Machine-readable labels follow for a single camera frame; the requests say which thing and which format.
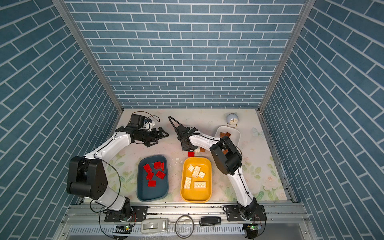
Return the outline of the long white lego brick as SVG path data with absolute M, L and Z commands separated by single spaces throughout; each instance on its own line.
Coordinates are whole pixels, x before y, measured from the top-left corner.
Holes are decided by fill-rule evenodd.
M 196 167 L 194 168 L 194 170 L 193 170 L 192 177 L 193 177 L 193 178 L 198 178 L 199 173 L 200 173 L 200 170 L 201 170 L 201 167 L 196 166 Z

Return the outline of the red lego brick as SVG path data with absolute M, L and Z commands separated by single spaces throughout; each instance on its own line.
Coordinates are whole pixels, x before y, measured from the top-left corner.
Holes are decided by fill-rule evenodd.
M 149 164 L 145 164 L 145 165 L 143 166 L 143 168 L 144 168 L 144 170 L 145 170 L 147 173 L 152 172 L 152 168 L 151 168 L 151 166 L 150 166 Z
M 166 174 L 165 174 L 164 172 L 162 172 L 162 171 L 158 171 L 158 172 L 156 173 L 156 176 L 157 176 L 158 178 L 160 178 L 161 180 L 163 180 L 163 179 L 166 177 Z
M 155 181 L 155 180 L 149 180 L 148 181 L 148 187 L 154 188 L 154 187 L 156 187 L 156 185 L 157 185 L 157 181 Z

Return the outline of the long white lego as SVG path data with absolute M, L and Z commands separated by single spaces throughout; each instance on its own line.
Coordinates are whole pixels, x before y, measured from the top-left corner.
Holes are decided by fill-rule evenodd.
M 194 189 L 206 189 L 206 188 L 207 188 L 207 182 L 205 181 L 194 182 Z

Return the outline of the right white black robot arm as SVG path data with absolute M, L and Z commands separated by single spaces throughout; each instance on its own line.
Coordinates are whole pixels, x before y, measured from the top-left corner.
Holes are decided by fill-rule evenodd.
M 215 138 L 205 135 L 195 127 L 185 127 L 175 118 L 169 116 L 169 121 L 174 128 L 183 151 L 193 152 L 198 148 L 209 150 L 217 168 L 227 175 L 235 190 L 236 200 L 240 215 L 245 220 L 260 217 L 266 220 L 265 209 L 259 205 L 247 186 L 242 169 L 243 155 L 241 150 L 228 136 Z

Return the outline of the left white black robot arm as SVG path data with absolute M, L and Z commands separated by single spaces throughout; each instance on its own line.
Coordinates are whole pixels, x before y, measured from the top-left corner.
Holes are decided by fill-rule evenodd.
M 100 212 L 110 212 L 129 218 L 132 215 L 130 199 L 120 195 L 122 184 L 115 192 L 108 185 L 105 166 L 116 170 L 109 161 L 121 150 L 140 142 L 146 147 L 159 143 L 169 134 L 155 121 L 142 115 L 132 114 L 126 126 L 119 127 L 105 143 L 84 156 L 70 160 L 67 179 L 67 193 L 87 197 L 104 208 Z

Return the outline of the yellow plastic tray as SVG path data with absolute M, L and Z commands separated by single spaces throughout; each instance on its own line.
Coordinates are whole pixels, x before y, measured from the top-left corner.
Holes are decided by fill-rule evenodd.
M 188 170 L 188 167 L 192 165 L 194 167 L 201 167 L 202 172 L 206 175 L 203 179 L 201 178 L 193 178 L 192 173 Z M 184 182 L 186 177 L 192 178 L 191 188 L 189 190 L 184 189 Z M 206 189 L 194 189 L 195 181 L 205 181 L 207 182 Z M 185 160 L 183 166 L 183 175 L 182 175 L 182 183 L 181 183 L 181 197 L 184 201 L 189 203 L 205 203 L 212 196 L 212 164 L 207 158 L 202 157 L 191 157 Z

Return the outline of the white plastic tray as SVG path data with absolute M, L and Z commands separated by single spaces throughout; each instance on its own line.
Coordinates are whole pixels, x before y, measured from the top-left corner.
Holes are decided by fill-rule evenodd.
M 227 126 L 220 126 L 216 131 L 215 138 L 219 138 L 220 133 L 224 133 L 224 134 L 229 133 L 230 134 L 229 138 L 231 139 L 233 144 L 236 145 L 237 147 L 239 146 L 239 143 L 241 140 L 241 133 L 237 129 L 230 128 Z

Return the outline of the small grey globe ball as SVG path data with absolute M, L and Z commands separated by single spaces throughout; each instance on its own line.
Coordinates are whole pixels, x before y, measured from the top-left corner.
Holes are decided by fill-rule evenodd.
M 237 114 L 231 113 L 231 114 L 227 115 L 227 124 L 228 125 L 236 127 L 238 122 L 239 122 L 239 117 Z

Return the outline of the dark teal plastic tray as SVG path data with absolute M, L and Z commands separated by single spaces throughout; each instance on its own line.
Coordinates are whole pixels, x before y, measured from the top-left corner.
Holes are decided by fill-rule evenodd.
M 167 160 L 157 155 L 144 158 L 138 166 L 137 197 L 141 202 L 163 199 L 169 190 Z

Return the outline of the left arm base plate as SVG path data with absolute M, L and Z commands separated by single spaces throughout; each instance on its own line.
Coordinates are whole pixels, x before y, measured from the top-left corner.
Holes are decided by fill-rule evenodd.
M 142 222 L 147 217 L 148 206 L 123 207 L 120 211 L 103 211 L 106 223 L 134 223 Z

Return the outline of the black remote on rail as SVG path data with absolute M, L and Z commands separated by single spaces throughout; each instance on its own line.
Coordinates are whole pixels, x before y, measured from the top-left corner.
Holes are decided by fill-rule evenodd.
M 214 217 L 214 216 L 202 217 L 199 221 L 199 225 L 201 227 L 220 225 L 221 223 L 222 223 L 222 219 L 220 217 Z

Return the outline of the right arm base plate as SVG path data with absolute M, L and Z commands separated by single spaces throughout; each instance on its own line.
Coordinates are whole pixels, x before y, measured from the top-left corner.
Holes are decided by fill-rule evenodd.
M 240 221 L 262 221 L 267 220 L 266 211 L 263 205 L 251 204 L 250 206 L 243 207 L 239 204 L 224 205 L 223 211 L 226 214 L 227 221 L 240 222 Z

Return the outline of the grey box on rail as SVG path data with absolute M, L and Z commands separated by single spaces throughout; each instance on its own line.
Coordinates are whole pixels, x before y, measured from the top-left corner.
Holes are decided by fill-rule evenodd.
M 146 219 L 141 223 L 142 234 L 156 234 L 168 230 L 169 220 L 167 218 Z

